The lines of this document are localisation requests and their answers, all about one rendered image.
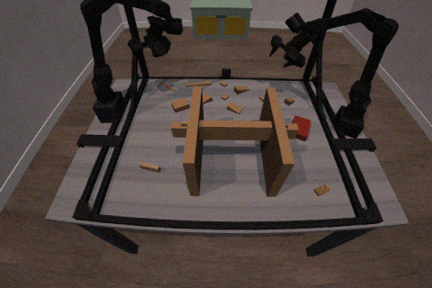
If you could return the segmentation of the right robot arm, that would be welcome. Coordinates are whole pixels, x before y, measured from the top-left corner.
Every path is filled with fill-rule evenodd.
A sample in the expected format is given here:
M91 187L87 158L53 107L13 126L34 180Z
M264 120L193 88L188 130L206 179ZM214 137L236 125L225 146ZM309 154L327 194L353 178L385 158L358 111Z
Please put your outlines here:
M112 70L108 64L106 64L107 68L105 67L104 49L100 32L102 14L115 3L146 10L158 16L154 17L154 15L152 15L148 17L148 22L150 24L149 31L156 36L162 35L164 30L167 34L180 35L183 32L183 25L180 18L172 17L169 11L169 4L161 0L99 1L100 0L84 0L80 5L80 9L81 12L83 11L82 14L88 28L90 42L92 41L91 47L94 57L94 78L91 83L94 88L94 93L98 99L97 104L112 104L116 94L110 87L113 79ZM167 21L161 18L164 18ZM155 58L162 57L164 54L167 54L170 49L169 45L162 43L162 39L151 40L151 42L148 44L148 48L151 48Z

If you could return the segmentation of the wooden rail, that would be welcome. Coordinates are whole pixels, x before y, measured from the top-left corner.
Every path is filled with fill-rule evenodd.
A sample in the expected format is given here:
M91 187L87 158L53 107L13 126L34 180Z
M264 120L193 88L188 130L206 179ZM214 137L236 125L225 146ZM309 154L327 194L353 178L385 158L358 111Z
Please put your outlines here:
M288 139L295 139L297 123L286 123ZM172 121L173 138L185 138L187 127ZM269 140L272 133L270 121L199 121L200 140Z

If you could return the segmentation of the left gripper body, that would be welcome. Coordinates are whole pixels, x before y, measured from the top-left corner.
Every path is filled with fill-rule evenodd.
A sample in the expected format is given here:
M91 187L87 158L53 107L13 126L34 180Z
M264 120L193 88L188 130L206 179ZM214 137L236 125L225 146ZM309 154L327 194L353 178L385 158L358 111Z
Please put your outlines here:
M296 39L295 39L295 36L293 37L293 39L291 40L291 41L288 41L287 42L287 44L286 45L284 45L283 43L282 43L282 38L280 38L278 35L275 35L273 38L272 38L272 40L271 40L271 45L274 47L274 48L276 48L276 49L278 49L278 48L282 48L283 50L285 50L285 48L288 46L288 45L296 45L295 46L295 48L296 49L300 49L300 50L302 50L302 46L301 45L299 45L298 43L297 43L297 41L296 41ZM281 45L281 47L280 47L280 45ZM298 63L298 64L296 64L297 66L299 66L300 68L302 68L304 65L305 65L305 57L300 53L300 56L302 57L302 61L300 62L300 63Z

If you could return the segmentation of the tan wooden board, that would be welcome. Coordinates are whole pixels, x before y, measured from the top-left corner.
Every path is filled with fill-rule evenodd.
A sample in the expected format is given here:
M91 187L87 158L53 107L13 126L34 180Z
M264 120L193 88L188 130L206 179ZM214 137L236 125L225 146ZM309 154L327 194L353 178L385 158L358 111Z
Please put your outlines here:
M202 96L201 96L202 90ZM200 114L199 114L200 108ZM199 121L203 118L203 89L194 86L184 144L183 167L190 196L200 196L203 157L203 139L200 139ZM198 131L197 131L198 127Z
M267 87L260 114L261 122L272 123L268 141L260 140L267 197L276 197L293 166L293 153L275 87Z

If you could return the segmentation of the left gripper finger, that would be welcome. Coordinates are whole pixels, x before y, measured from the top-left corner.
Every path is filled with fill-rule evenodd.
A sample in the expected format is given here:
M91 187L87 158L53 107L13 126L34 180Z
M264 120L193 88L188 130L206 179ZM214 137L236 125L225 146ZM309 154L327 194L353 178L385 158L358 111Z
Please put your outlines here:
M286 63L283 65L283 67L285 68L285 67L288 67L288 66L291 66L291 65L295 65L296 67L298 67L295 63L289 63L289 62L286 62Z
M276 51L277 51L277 49L276 48L274 48L273 46L272 46L272 51L271 51L271 54L269 55L269 57L271 57Z

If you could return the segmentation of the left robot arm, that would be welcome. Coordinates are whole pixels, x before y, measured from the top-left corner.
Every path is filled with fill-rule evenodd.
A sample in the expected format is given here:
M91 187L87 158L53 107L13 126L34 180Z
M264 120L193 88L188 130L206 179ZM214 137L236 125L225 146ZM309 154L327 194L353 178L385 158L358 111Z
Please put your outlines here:
M347 13L338 17L319 18L311 22L305 22L299 13L295 13L287 19L285 23L292 33L300 32L295 36L295 39L302 47L307 45L310 41L312 44L316 43L317 36L315 35L317 34L352 23L362 23L373 33L373 47L360 80L355 81L351 86L351 90L348 93L351 101L345 109L345 119L360 123L367 106L372 102L369 94L371 92L371 83L376 69L379 66L386 47L399 29L397 22L375 13L368 8L364 8L360 11ZM289 61L289 63L298 64L302 61L302 57L300 56L301 49L296 49L295 46L295 44L288 45L285 48L286 52L283 58Z

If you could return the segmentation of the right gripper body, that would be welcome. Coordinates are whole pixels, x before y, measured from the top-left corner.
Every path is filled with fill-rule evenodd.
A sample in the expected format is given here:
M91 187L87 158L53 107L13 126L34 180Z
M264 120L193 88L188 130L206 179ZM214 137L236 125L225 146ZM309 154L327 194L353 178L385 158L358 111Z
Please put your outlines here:
M168 44L169 47L171 46L171 42L168 40L167 36L156 36L153 35L149 29L146 29L147 35L143 37L143 39L145 40L145 42L140 43L140 41L138 39L135 40L129 40L128 45L130 47L130 49L132 50L132 52L134 54L138 54L141 53L143 51L143 48L148 48L148 44L151 42L151 40L156 39L156 41L158 41L159 39L163 39L162 43L165 43L166 45ZM161 36L163 38L161 38ZM142 47L143 46L143 47Z

